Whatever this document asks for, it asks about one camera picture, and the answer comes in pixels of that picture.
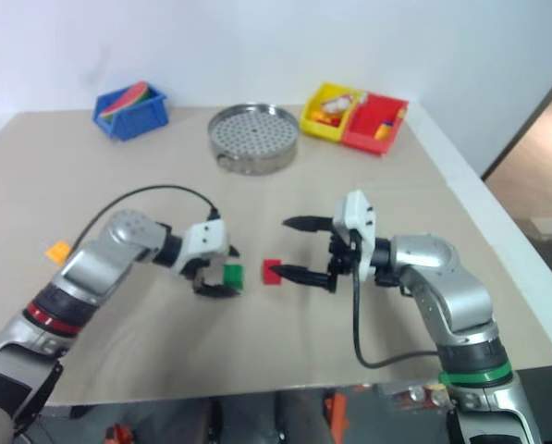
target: red block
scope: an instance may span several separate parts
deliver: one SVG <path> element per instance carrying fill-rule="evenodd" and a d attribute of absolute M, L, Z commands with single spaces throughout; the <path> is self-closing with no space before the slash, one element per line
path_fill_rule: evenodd
<path fill-rule="evenodd" d="M 269 269 L 269 267 L 272 265 L 282 265 L 282 261 L 280 261 L 279 259 L 264 260 L 264 284 L 280 285 L 282 283 L 282 277 Z"/>

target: red plastic bin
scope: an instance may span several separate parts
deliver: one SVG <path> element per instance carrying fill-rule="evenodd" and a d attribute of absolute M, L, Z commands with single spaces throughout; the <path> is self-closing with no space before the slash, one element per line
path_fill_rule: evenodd
<path fill-rule="evenodd" d="M 368 153 L 386 153 L 403 123 L 408 104 L 404 100 L 368 92 L 365 102 L 353 109 L 341 143 Z M 392 128 L 383 140 L 377 140 L 374 135 L 385 122 L 392 122 Z"/>

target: beige table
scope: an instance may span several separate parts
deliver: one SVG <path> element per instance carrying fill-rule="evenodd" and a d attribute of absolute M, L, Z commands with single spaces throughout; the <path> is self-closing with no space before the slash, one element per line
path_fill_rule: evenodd
<path fill-rule="evenodd" d="M 330 216 L 336 198 L 362 188 L 377 212 L 379 236 L 432 232 L 453 242 L 488 287 L 502 340 L 515 367 L 552 364 L 552 344 L 492 249 L 435 165 L 404 125 L 378 158 L 301 136 L 294 163 L 248 178 L 215 165 L 206 125 L 217 108 L 173 110 L 163 129 L 110 142 L 88 112 L 24 114 L 0 134 L 0 328 L 56 271 L 43 252 L 71 241 L 108 201 L 143 185 L 174 182 L 219 206 L 242 253 L 245 291 L 211 301 L 166 269 L 135 266 L 64 359 L 52 403 L 192 397 L 304 385 L 433 376 L 433 358 L 371 371 L 351 342 L 350 279 L 337 294 L 290 283 L 266 287 L 264 258 L 325 270 L 326 234 L 281 221 Z M 291 108 L 298 114 L 299 108 Z M 174 191 L 134 197 L 138 209 L 176 231 L 206 216 L 203 203 Z M 364 285 L 362 342 L 370 360 L 430 349 L 414 302 Z"/>

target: yellow plastic bin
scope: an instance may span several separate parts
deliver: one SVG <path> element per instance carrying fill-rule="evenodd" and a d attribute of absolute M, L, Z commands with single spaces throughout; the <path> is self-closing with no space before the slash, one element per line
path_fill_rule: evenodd
<path fill-rule="evenodd" d="M 342 94 L 350 94 L 352 96 L 352 102 L 348 109 L 345 110 L 341 118 L 339 126 L 334 127 L 327 125 L 326 123 L 317 122 L 311 119 L 313 112 L 321 110 L 321 104 L 329 99 L 339 97 Z M 319 91 L 311 97 L 311 100 L 302 109 L 301 114 L 301 129 L 307 134 L 313 136 L 322 137 L 329 141 L 339 142 L 343 131 L 348 125 L 348 120 L 351 117 L 353 108 L 359 102 L 360 97 L 364 94 L 364 91 L 354 90 L 352 88 L 346 88 L 345 86 L 336 85 L 335 83 L 323 83 Z"/>

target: white wall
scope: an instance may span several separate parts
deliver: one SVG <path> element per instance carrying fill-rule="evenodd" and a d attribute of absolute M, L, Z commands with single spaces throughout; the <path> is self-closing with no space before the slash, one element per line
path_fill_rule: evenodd
<path fill-rule="evenodd" d="M 175 105 L 418 99 L 481 173 L 552 86 L 552 0 L 0 0 L 0 114 L 139 79 Z"/>

